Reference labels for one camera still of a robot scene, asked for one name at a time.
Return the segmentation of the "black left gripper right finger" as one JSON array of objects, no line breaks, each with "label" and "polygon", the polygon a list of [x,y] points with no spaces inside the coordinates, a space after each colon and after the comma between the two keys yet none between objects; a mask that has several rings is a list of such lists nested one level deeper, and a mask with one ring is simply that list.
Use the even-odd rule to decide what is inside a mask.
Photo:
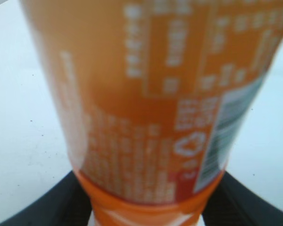
[{"label": "black left gripper right finger", "polygon": [[202,213],[207,226],[283,226],[283,211],[226,172]]}]

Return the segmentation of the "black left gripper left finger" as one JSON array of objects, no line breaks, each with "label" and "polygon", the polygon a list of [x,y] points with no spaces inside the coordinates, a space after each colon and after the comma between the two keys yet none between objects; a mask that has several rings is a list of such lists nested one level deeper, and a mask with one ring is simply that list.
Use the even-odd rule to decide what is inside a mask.
[{"label": "black left gripper left finger", "polygon": [[41,198],[0,225],[86,226],[91,213],[90,199],[71,171]]}]

